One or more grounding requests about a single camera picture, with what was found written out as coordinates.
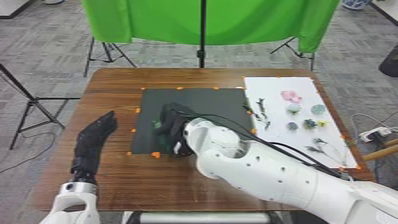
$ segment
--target light stand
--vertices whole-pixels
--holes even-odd
[[[290,42],[295,40],[295,37],[292,37],[290,38],[290,40],[285,42],[285,44],[278,47],[278,49],[270,52],[270,54],[274,54],[278,51],[279,51],[279,49],[286,46],[288,48],[290,48],[290,50],[293,51],[293,53],[295,53],[295,56],[299,57],[299,58],[306,58],[306,59],[309,59],[311,60],[311,71],[315,70],[315,53],[313,53],[313,55],[311,55],[311,57],[306,57],[304,56],[304,54],[301,53],[301,52],[297,52],[297,50],[293,49],[293,47],[290,46]]]
[[[61,111],[63,111],[63,109],[66,107],[68,101],[70,100],[79,100],[80,98],[34,97],[2,64],[0,64],[0,71],[4,72],[4,74],[7,76],[7,79],[4,78],[6,82],[16,88],[18,92],[22,93],[22,95],[29,98],[27,107],[25,107],[25,111],[23,111],[23,117],[22,117],[18,129],[16,129],[13,143],[11,143],[11,146],[9,146],[9,150],[13,150],[15,149],[15,144],[16,144],[16,139],[18,139],[18,136],[20,136],[22,132],[29,131],[31,129],[41,127],[43,125],[47,125],[50,123],[59,124],[63,129],[66,128],[63,123],[61,123],[61,121],[59,121],[59,119],[57,119],[59,118],[59,114],[61,114]],[[52,115],[50,111],[47,110],[45,106],[41,105],[41,101],[50,101],[50,100],[63,100],[64,101],[55,115]],[[36,107],[39,109],[39,111],[43,112],[43,114],[45,114],[45,116],[48,118],[48,121],[43,121],[39,124],[36,124],[36,125],[32,125],[29,127],[23,127],[27,116],[29,116],[29,113],[31,113],[29,112],[31,111],[31,107]]]
[[[199,50],[198,50],[198,58],[199,58],[199,68],[206,67],[206,13],[208,12],[208,0],[201,0],[201,40],[199,40]]]
[[[137,68],[137,66],[135,66],[135,64],[134,64],[134,62],[132,62],[132,60],[130,60],[130,58],[128,58],[128,56],[126,56],[126,54],[125,54],[121,48],[118,47],[118,45],[116,45],[114,43],[105,43],[105,42],[102,42],[102,45],[103,45],[103,51],[105,51],[105,55],[107,55],[107,60],[103,60],[103,59],[96,59],[96,58],[91,57],[91,55],[93,55],[93,50],[94,50],[94,43],[96,43],[96,40],[94,40],[94,37],[93,37],[93,39],[91,39],[91,48],[89,48],[89,56],[87,56],[87,62],[86,62],[84,77],[87,77],[89,67],[91,67],[91,62],[93,62],[93,61],[102,61],[102,62],[105,62],[105,63],[114,63],[116,60],[118,60],[119,58],[125,58],[126,61],[128,61],[128,63],[130,63],[130,65]],[[119,53],[121,53],[121,56],[119,56],[118,58],[112,58],[112,55],[110,55],[110,51],[112,51],[112,50],[118,50]]]

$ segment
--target white paper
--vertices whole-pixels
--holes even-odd
[[[352,156],[350,148],[341,138],[341,132],[329,110],[322,115],[315,115],[311,112],[311,108],[317,104],[325,105],[311,78],[247,77],[246,87],[249,105],[262,118],[263,116],[256,102],[260,98],[265,99],[265,114],[269,116],[270,127],[265,130],[265,122],[260,122],[253,116],[258,137],[269,142],[281,142],[293,146],[331,168],[343,166],[347,168],[354,168],[357,166],[357,162]],[[297,95],[302,97],[302,110],[297,115],[293,115],[286,110],[292,102],[283,98],[283,91],[295,91]],[[313,119],[313,121],[327,121],[327,126],[317,127],[311,130],[306,129],[302,126],[306,119]],[[290,122],[295,122],[299,125],[297,131],[288,130],[286,125]],[[306,148],[306,146],[317,147],[317,144],[313,143],[315,138],[320,138],[329,143],[320,144],[322,150],[329,156],[324,153],[311,152]]]

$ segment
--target power strip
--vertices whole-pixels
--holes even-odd
[[[386,127],[379,127],[375,129],[372,129],[370,131],[363,132],[359,134],[359,138],[365,142],[372,142],[373,141],[373,138],[372,138],[372,134],[373,133],[379,133],[382,137],[386,137],[388,135],[393,134],[393,131],[389,130],[389,128]]]

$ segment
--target orange block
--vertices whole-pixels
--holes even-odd
[[[153,156],[153,158],[158,159],[158,158],[160,158],[160,152],[153,152],[153,153],[151,153],[151,156]]]

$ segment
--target gray carpet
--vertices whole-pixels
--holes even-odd
[[[79,0],[59,6],[34,3],[13,20],[0,20],[0,62],[16,74],[23,85],[38,96],[82,96],[89,78],[82,78],[91,29]],[[368,7],[354,12],[338,9],[329,32],[317,54],[317,75],[350,129],[350,115],[368,113],[384,119],[398,111],[398,78],[379,72],[379,64],[398,42],[398,28],[377,11]],[[208,67],[240,68],[309,68],[290,50],[269,54],[281,42],[242,46],[208,47]],[[196,67],[196,46],[137,40],[123,46],[139,67]],[[100,67],[128,66],[118,63],[93,63],[91,73]],[[52,135],[22,138],[15,151],[7,150],[22,117],[25,98],[0,80],[0,170],[31,158],[48,147]],[[68,123],[75,103],[68,104],[61,120]],[[38,111],[29,122],[45,118]],[[398,116],[388,124],[398,126]],[[375,122],[357,119],[357,129],[366,131]],[[61,133],[57,125],[31,131],[27,136],[43,132]],[[55,147],[23,166],[0,174],[0,223],[39,223],[45,213],[27,207],[27,197],[38,183],[41,171]],[[373,145],[361,144],[368,153]],[[398,156],[381,161],[381,183],[398,185]],[[118,223],[121,214],[102,214],[103,223]]]

